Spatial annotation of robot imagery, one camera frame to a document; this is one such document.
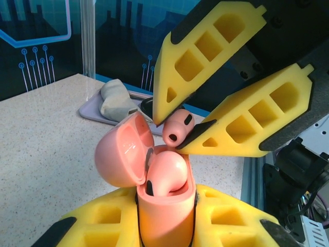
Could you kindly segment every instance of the gray tray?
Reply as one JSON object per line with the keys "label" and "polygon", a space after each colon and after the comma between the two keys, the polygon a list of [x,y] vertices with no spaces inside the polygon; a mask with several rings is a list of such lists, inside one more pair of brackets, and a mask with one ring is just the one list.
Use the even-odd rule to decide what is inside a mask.
{"label": "gray tray", "polygon": [[[140,103],[142,102],[142,99],[133,99],[133,101],[139,106]],[[103,102],[103,98],[99,91],[95,93],[83,106],[79,108],[80,116],[86,119],[102,122],[108,125],[117,125],[118,122],[108,120],[107,118],[103,117],[102,114],[99,112],[99,105],[102,102]],[[150,125],[150,129],[154,135],[162,136],[162,128],[163,128],[162,125],[159,126],[158,128],[154,124]]]}

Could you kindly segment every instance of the speckled countertop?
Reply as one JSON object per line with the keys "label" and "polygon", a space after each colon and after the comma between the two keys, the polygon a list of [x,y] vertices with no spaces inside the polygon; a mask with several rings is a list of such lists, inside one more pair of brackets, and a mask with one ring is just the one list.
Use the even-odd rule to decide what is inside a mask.
{"label": "speckled countertop", "polygon": [[[75,75],[0,102],[0,246],[31,246],[63,214],[115,189],[93,160],[112,126],[78,113],[102,85]],[[243,158],[190,159],[196,183],[240,198]]]}

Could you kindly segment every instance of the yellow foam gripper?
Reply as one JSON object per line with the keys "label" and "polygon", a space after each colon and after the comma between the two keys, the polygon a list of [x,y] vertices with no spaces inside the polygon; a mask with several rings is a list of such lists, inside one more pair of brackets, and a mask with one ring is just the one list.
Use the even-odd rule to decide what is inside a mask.
{"label": "yellow foam gripper", "polygon": [[[193,247],[278,247],[260,223],[273,216],[204,185],[197,193]],[[57,247],[142,247],[135,194],[117,189],[63,216],[77,221]]]}
{"label": "yellow foam gripper", "polygon": [[216,123],[178,152],[199,155],[261,157],[262,141],[308,109],[314,70],[293,64],[230,96],[203,122]]}
{"label": "yellow foam gripper", "polygon": [[166,36],[154,70],[156,125],[265,26],[265,11],[248,2],[219,2],[179,44]]}

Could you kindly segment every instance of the case lid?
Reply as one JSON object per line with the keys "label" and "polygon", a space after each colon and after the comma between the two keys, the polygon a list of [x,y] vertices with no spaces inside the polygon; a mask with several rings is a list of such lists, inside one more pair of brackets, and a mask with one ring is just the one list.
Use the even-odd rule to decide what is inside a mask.
{"label": "case lid", "polygon": [[140,112],[128,116],[98,143],[95,164],[100,175],[116,187],[145,183],[154,139]]}

